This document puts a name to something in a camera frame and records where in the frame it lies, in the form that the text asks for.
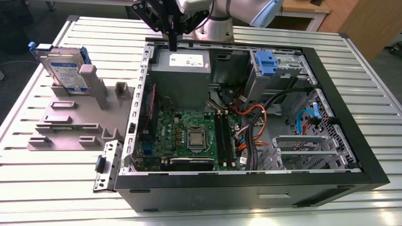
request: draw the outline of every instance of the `floor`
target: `floor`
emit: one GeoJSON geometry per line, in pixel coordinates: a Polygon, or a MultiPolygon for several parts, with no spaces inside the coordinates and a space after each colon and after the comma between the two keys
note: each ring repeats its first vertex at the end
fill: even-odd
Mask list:
{"type": "MultiPolygon", "coordinates": [[[[33,16],[33,24],[24,29],[29,40],[36,43],[52,43],[69,15],[126,18],[122,6],[60,2],[54,6],[56,10],[49,12],[44,1],[30,1],[29,11],[33,16]]],[[[388,50],[384,49],[371,62],[371,65],[396,99],[402,102],[402,57],[391,55],[388,50]]],[[[37,64],[29,52],[10,56],[0,50],[0,70],[6,75],[6,80],[4,82],[0,81],[0,123],[18,98],[36,66],[37,64]]]]}

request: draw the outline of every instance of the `cpu socket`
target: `cpu socket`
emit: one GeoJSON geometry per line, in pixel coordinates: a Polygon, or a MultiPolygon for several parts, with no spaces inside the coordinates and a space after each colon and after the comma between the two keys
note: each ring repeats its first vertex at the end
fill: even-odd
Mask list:
{"type": "Polygon", "coordinates": [[[199,153],[205,149],[205,129],[187,130],[187,149],[199,153]]]}

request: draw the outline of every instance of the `black computer chassis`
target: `black computer chassis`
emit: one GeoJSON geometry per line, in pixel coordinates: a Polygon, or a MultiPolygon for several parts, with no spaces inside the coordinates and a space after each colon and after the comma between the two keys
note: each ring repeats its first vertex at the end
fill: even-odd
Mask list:
{"type": "MultiPolygon", "coordinates": [[[[146,42],[154,42],[158,46],[165,45],[166,47],[165,40],[152,38],[146,39],[146,42]]],[[[116,178],[114,190],[134,211],[200,211],[320,206],[352,192],[368,191],[390,182],[312,48],[200,40],[181,40],[179,43],[188,45],[188,47],[192,47],[195,43],[201,45],[221,44],[228,50],[241,48],[241,46],[297,50],[307,59],[333,115],[339,118],[343,134],[357,159],[356,167],[360,168],[361,172],[121,175],[116,178]],[[289,199],[283,199],[283,196],[287,195],[289,195],[289,199]]]]}

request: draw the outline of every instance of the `wooden cabinet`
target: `wooden cabinet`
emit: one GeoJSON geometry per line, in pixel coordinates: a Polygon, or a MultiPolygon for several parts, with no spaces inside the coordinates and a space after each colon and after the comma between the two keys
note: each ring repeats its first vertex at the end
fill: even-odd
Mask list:
{"type": "Polygon", "coordinates": [[[370,61],[402,29],[402,0],[324,0],[332,12],[319,32],[345,33],[370,61]]]}

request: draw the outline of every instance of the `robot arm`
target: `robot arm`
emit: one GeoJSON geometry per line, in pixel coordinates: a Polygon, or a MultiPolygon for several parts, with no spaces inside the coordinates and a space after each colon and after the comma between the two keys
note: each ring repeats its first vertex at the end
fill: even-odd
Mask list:
{"type": "Polygon", "coordinates": [[[281,3],[283,0],[136,0],[130,9],[149,28],[161,32],[169,40],[169,50],[176,51],[183,33],[189,34],[195,29],[199,29],[197,39],[225,40],[221,34],[229,37],[231,17],[251,26],[265,27],[281,3]]]}

